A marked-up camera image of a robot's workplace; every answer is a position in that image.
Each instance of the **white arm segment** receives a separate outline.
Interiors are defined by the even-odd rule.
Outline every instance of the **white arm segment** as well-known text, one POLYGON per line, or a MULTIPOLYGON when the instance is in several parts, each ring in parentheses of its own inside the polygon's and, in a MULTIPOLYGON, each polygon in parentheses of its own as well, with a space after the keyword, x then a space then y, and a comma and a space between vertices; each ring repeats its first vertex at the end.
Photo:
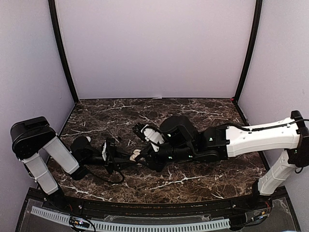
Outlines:
POLYGON ((54 160, 63 168, 68 174, 72 174, 79 168, 77 160, 67 150, 64 144, 56 136, 49 141, 43 149, 54 158, 54 160))
MULTIPOLYGON (((294 119, 287 117, 286 119, 278 122, 248 126, 245 128, 254 129, 270 127, 291 123, 293 121, 294 119)), ((299 142, 299 134, 296 132, 297 129, 298 126, 296 123, 289 126, 253 132, 242 131, 236 127, 230 126, 228 129, 226 129, 226 139, 230 140, 230 144, 226 146, 227 154, 229 157, 235 157, 240 154, 254 151, 263 151, 277 148, 297 148, 299 142)))
POLYGON ((288 164, 288 159, 288 153, 284 150, 271 169, 259 179, 258 189, 261 195, 270 196, 296 170, 294 164, 288 164))
POLYGON ((22 162, 27 166, 34 179, 47 195, 58 190, 57 182, 38 153, 35 153, 28 159, 23 159, 22 162))

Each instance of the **robotic arm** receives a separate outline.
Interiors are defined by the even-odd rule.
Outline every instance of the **robotic arm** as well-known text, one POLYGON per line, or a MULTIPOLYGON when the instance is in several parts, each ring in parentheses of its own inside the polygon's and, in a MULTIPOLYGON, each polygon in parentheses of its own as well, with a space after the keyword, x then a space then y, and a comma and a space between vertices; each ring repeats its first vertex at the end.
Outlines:
POLYGON ((253 184, 248 205, 254 208, 260 199, 269 198, 296 168, 309 165, 309 130, 305 120, 298 111, 293 111, 291 117, 274 123, 248 127, 226 123, 198 132, 187 117, 171 116, 159 129, 140 123, 133 128, 147 142, 143 150, 136 150, 133 155, 116 147, 114 139, 106 139, 98 151, 91 146, 90 138, 83 136, 73 142, 69 152, 44 117, 14 124, 11 137, 17 158, 58 206, 63 206, 64 194, 39 156, 40 149, 51 155, 74 180, 89 173, 86 164, 102 165, 110 174, 113 171, 121 174, 122 169, 138 163, 160 172, 168 162, 209 163, 248 152, 285 149, 267 174, 253 184))

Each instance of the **white wall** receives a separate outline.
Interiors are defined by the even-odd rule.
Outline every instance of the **white wall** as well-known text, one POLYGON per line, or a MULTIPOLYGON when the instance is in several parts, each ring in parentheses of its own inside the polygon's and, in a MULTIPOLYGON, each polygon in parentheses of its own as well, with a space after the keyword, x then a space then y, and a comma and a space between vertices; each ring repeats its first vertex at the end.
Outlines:
POLYGON ((12 152, 11 126, 45 116, 60 131, 73 100, 56 48, 48 1, 2 0, 0 7, 0 231, 15 231, 33 181, 12 152))
POLYGON ((233 97, 255 0, 57 0, 81 99, 233 97))
MULTIPOLYGON (((309 118, 309 1, 264 1, 240 106, 251 124, 299 110, 309 118)), ((279 151, 268 151, 273 164, 279 151)), ((309 231, 309 169, 285 183, 302 231, 309 231)))

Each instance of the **white panel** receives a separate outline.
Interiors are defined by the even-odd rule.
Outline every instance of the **white panel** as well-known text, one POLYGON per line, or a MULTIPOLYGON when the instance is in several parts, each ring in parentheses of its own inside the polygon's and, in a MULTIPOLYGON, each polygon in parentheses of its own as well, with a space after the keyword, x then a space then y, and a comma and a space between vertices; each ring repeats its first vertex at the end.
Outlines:
MULTIPOLYGON (((309 1, 263 1, 260 27, 240 106, 251 124, 299 110, 309 118, 309 1)), ((271 165, 280 151, 266 152, 271 165)), ((302 231, 309 231, 309 168, 285 185, 302 231)))
POLYGON ((11 126, 45 116, 59 132, 72 108, 48 1, 0 1, 0 231, 15 231, 34 185, 12 152, 11 126))
POLYGON ((57 0, 79 97, 233 97, 254 6, 254 0, 57 0))

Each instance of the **marble table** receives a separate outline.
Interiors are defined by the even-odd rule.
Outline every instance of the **marble table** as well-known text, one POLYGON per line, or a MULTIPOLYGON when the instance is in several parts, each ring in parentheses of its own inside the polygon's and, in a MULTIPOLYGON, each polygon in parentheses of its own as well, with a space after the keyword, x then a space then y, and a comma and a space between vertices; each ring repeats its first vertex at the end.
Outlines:
MULTIPOLYGON (((145 146, 132 132, 136 123, 159 126, 171 115, 189 117, 199 131, 228 121, 241 124, 228 99, 81 100, 61 139, 70 146, 78 136, 90 136, 92 145, 100 147, 111 137, 117 146, 133 152, 145 146)), ((126 179, 120 185, 91 175, 74 181, 52 158, 48 168, 68 196, 119 203, 190 203, 247 195, 252 183, 266 173, 256 152, 209 164, 170 163, 161 173, 137 165, 123 170, 126 179)), ((104 167, 88 168, 104 178, 120 179, 118 174, 108 175, 104 167)))

